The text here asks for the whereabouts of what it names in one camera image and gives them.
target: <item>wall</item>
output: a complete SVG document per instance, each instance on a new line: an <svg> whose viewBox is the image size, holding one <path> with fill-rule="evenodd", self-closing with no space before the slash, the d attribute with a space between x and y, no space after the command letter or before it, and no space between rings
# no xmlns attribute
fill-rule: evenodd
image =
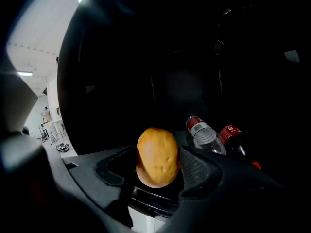
<svg viewBox="0 0 311 233"><path fill-rule="evenodd" d="M48 93L48 103L50 108L51 119L52 121L58 120L59 116L57 114L56 108L59 107L59 103L58 103L56 76L48 82L47 93Z"/></svg>
<svg viewBox="0 0 311 233"><path fill-rule="evenodd" d="M30 136L35 138L41 137L39 126L41 123L43 123L41 112L45 107L49 108L48 98L47 96L43 95L38 98L25 122L25 126L27 126L29 129Z"/></svg>

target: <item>ceiling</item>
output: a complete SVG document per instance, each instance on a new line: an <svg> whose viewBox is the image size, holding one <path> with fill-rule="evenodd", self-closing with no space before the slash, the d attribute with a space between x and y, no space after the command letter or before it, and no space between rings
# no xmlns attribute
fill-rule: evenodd
<svg viewBox="0 0 311 233"><path fill-rule="evenodd" d="M39 96L56 76L56 57L77 0L33 0L13 29L7 53L17 71L32 71L23 77Z"/></svg>

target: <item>bottle label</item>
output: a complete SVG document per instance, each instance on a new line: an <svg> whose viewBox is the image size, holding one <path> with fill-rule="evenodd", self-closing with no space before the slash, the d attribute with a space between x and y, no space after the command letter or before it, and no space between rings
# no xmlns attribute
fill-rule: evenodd
<svg viewBox="0 0 311 233"><path fill-rule="evenodd" d="M187 129L193 137L203 128L210 128L210 126L199 117L191 118L187 123Z"/></svg>
<svg viewBox="0 0 311 233"><path fill-rule="evenodd" d="M231 137L235 136L236 134L242 134L242 131L233 125L225 126L219 132L220 138L222 139L224 145L228 142L228 140Z"/></svg>

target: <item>red label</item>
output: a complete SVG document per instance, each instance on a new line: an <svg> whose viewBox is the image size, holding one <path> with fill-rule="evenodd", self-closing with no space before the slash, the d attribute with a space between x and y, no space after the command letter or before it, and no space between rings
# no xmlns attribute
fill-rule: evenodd
<svg viewBox="0 0 311 233"><path fill-rule="evenodd" d="M219 135L223 140L223 144L226 144L228 140L236 134L241 134L242 131L233 125L225 126L220 132Z"/></svg>
<svg viewBox="0 0 311 233"><path fill-rule="evenodd" d="M191 118L188 123L187 123L187 129L189 130L189 132L191 131L191 129L193 128L194 125L196 125L199 122L204 122L201 118L199 117L194 117Z"/></svg>

